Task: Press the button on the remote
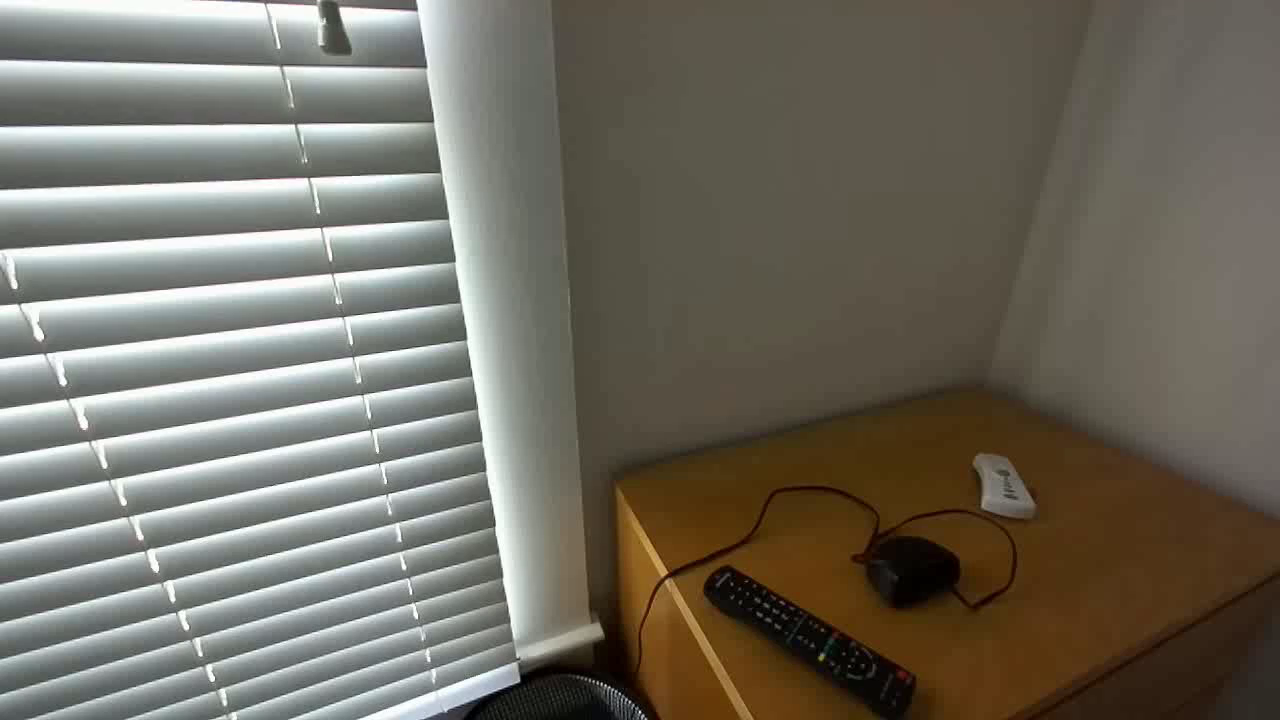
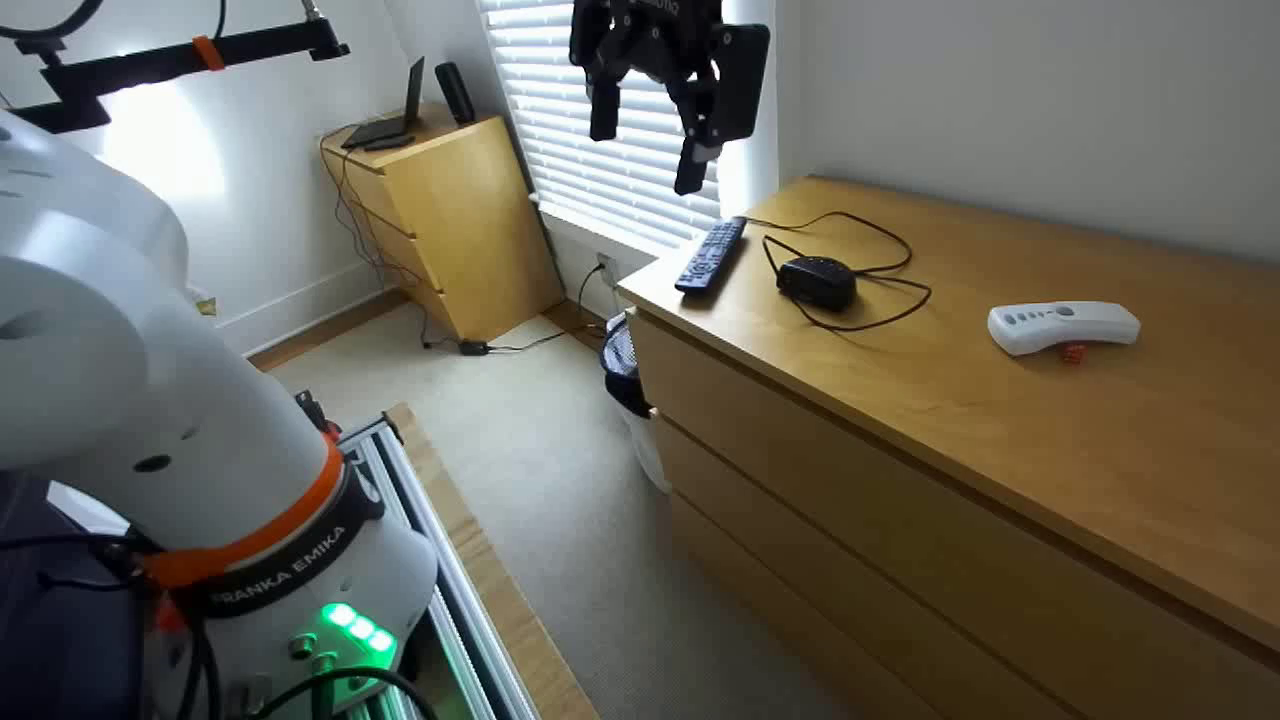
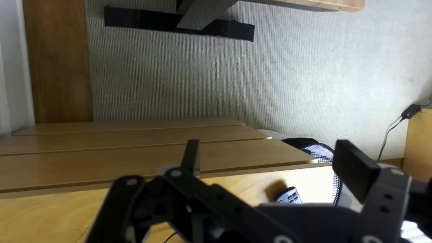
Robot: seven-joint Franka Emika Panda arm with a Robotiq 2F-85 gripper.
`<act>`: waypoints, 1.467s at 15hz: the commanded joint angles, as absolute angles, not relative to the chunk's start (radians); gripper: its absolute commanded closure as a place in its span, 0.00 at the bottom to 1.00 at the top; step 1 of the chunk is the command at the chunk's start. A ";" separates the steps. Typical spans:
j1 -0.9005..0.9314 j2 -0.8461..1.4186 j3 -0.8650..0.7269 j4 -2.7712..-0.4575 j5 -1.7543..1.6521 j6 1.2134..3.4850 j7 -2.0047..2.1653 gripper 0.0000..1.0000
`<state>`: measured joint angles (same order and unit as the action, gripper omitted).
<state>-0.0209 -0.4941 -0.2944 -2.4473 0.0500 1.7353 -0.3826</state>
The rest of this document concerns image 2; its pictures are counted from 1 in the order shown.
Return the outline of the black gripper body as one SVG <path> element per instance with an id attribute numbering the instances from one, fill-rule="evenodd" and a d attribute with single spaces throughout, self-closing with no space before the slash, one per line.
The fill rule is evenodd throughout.
<path id="1" fill-rule="evenodd" d="M 678 113 L 720 141 L 757 133 L 770 32 L 727 25 L 720 0 L 570 0 L 568 60 L 584 71 L 643 71 Z"/>

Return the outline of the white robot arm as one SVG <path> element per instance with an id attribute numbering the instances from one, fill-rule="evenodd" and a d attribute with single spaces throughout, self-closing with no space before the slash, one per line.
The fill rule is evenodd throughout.
<path id="1" fill-rule="evenodd" d="M 65 141 L 118 90 L 338 39 L 303 15 L 73 60 L 95 4 L 11 35 L 53 97 L 4 118 L 4 471 L 128 522 L 82 546 L 147 610 L 128 668 L 142 716 L 428 720 L 399 663 L 440 605 L 440 550 L 399 510 L 387 432 L 337 432 L 230 352 L 194 312 L 176 212 Z"/>

